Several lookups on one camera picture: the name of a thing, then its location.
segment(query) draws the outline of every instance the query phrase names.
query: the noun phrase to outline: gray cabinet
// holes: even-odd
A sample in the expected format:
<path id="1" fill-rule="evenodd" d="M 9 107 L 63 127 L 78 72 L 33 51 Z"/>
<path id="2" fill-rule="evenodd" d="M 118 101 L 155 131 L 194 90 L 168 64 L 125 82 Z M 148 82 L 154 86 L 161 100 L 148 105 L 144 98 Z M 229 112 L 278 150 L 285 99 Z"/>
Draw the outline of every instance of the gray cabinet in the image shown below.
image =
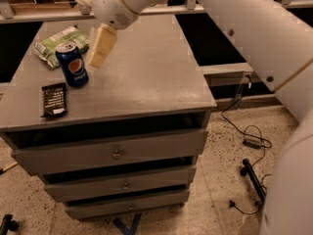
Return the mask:
<path id="1" fill-rule="evenodd" d="M 45 23 L 34 41 L 71 24 Z M 172 16 L 143 17 L 121 31 L 106 63 L 86 66 L 87 85 L 67 88 L 68 113 L 57 119 L 40 117 L 41 87 L 63 74 L 28 49 L 0 102 L 0 133 L 72 218 L 188 200 L 215 102 L 181 34 Z"/>

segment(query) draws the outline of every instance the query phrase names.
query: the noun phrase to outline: green snack bag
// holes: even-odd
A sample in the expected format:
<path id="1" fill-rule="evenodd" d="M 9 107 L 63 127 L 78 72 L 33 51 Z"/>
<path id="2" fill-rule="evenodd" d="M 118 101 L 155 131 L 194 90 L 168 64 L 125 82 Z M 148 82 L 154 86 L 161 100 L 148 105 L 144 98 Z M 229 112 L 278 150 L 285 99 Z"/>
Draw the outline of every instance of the green snack bag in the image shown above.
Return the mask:
<path id="1" fill-rule="evenodd" d="M 42 42 L 35 43 L 33 47 L 39 58 L 55 69 L 59 66 L 56 58 L 56 48 L 64 42 L 74 43 L 81 54 L 85 53 L 89 48 L 89 36 L 75 26 L 68 27 Z"/>

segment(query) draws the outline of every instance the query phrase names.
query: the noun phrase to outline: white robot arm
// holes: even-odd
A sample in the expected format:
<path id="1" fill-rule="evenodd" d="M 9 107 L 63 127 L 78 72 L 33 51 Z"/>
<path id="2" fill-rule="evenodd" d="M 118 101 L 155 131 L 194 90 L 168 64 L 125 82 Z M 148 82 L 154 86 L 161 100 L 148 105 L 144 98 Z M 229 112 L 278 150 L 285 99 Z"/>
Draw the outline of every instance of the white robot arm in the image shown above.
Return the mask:
<path id="1" fill-rule="evenodd" d="M 94 0 L 96 17 L 117 29 L 163 0 Z M 313 34 L 312 27 L 272 0 L 198 0 L 301 122 L 275 166 L 266 196 L 261 234 L 312 234 Z"/>

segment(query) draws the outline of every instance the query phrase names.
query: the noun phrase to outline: soda can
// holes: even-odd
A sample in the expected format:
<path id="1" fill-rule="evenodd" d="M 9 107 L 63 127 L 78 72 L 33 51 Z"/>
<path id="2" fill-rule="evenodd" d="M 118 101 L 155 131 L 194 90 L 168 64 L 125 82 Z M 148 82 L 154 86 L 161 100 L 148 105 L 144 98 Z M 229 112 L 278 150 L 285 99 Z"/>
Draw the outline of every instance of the soda can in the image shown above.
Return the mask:
<path id="1" fill-rule="evenodd" d="M 69 86 L 81 87 L 88 82 L 84 61 L 74 43 L 60 44 L 56 48 L 56 57 Z"/>

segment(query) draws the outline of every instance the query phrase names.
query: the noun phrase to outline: drawer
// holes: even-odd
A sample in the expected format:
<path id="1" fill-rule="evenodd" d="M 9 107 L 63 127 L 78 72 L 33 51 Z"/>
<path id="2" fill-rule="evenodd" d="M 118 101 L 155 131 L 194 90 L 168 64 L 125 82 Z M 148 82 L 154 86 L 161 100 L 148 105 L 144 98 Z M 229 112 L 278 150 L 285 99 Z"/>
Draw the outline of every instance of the drawer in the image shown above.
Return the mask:
<path id="1" fill-rule="evenodd" d="M 79 207 L 66 207 L 67 214 L 74 219 L 182 204 L 187 202 L 189 190 L 173 190 L 166 193 L 149 194 L 125 198 L 118 201 L 103 201 Z"/>
<path id="2" fill-rule="evenodd" d="M 172 185 L 189 185 L 195 173 L 195 165 L 179 166 L 48 184 L 45 190 L 56 202 L 69 202 Z"/>
<path id="3" fill-rule="evenodd" d="M 184 130 L 180 134 L 114 141 L 89 140 L 14 150 L 12 156 L 30 175 L 43 175 L 195 156 L 202 153 L 206 137 L 207 132 L 203 129 Z"/>

